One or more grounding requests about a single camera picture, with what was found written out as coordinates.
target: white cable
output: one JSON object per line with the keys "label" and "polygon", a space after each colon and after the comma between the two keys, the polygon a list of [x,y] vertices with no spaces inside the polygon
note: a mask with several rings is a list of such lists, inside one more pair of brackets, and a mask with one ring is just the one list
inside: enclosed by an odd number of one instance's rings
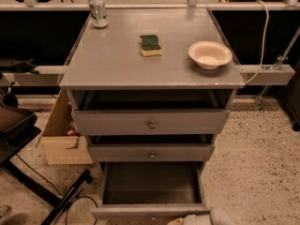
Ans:
{"label": "white cable", "polygon": [[[261,55],[261,62],[260,62],[260,67],[259,67],[259,68],[261,68],[263,66],[265,33],[266,33],[266,29],[269,24],[269,10],[268,10],[268,7],[266,7],[265,3],[262,0],[257,0],[256,2],[264,7],[265,13],[266,13],[265,25],[264,25],[263,34],[262,34],[262,55]],[[257,74],[259,73],[259,68],[257,69],[256,73],[249,80],[245,81],[245,83],[251,82],[257,76]]]}

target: drawer pull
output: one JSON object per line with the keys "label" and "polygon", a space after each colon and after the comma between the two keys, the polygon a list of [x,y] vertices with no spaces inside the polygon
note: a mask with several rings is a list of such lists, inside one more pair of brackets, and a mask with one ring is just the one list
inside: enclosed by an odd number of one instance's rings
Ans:
{"label": "drawer pull", "polygon": [[155,154],[154,152],[151,152],[150,155],[149,155],[149,157],[150,157],[151,159],[154,159],[154,158],[156,158],[156,154]]}
{"label": "drawer pull", "polygon": [[155,129],[156,127],[157,127],[157,125],[155,124],[155,122],[154,121],[150,121],[149,128],[150,129]]}

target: shoe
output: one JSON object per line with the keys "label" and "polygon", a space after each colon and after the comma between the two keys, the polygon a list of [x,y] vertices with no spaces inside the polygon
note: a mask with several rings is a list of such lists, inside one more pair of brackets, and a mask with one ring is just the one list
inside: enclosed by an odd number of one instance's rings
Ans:
{"label": "shoe", "polygon": [[178,219],[169,222],[167,225],[182,225],[183,221],[184,219],[180,217]]}
{"label": "shoe", "polygon": [[235,225],[232,218],[222,208],[212,208],[210,219],[214,225]]}
{"label": "shoe", "polygon": [[209,214],[206,215],[187,215],[183,225],[212,225]]}
{"label": "shoe", "polygon": [[7,205],[0,206],[0,220],[8,218],[11,213],[11,207]]}

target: speckled floor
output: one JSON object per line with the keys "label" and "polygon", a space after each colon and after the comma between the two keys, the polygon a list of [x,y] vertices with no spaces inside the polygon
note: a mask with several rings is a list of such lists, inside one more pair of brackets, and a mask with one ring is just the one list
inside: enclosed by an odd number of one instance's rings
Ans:
{"label": "speckled floor", "polygon": [[[37,125],[47,122],[54,98],[21,99],[21,106],[44,108]],[[237,225],[300,224],[300,133],[292,130],[293,121],[280,103],[269,98],[266,112],[259,112],[252,98],[237,98],[230,118],[217,137],[217,148],[206,163],[202,182],[206,204],[225,209]],[[101,173],[97,165],[48,165],[43,144],[35,138],[20,157],[65,193],[84,168],[94,177],[83,185],[82,195],[98,200]],[[15,157],[13,163],[39,183],[55,191]],[[12,207],[10,218],[2,224],[40,224],[51,207],[26,187],[0,170],[0,204]],[[79,200],[71,207],[67,224],[93,224],[89,200]],[[111,219],[97,224],[163,225],[169,218]],[[65,224],[62,216],[57,224]]]}

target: green sponge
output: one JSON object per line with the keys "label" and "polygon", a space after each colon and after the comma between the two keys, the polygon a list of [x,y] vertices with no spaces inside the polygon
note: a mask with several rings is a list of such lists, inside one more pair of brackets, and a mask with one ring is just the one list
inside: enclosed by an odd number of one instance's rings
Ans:
{"label": "green sponge", "polygon": [[157,35],[140,35],[141,53],[143,56],[162,55],[161,47],[158,45]]}

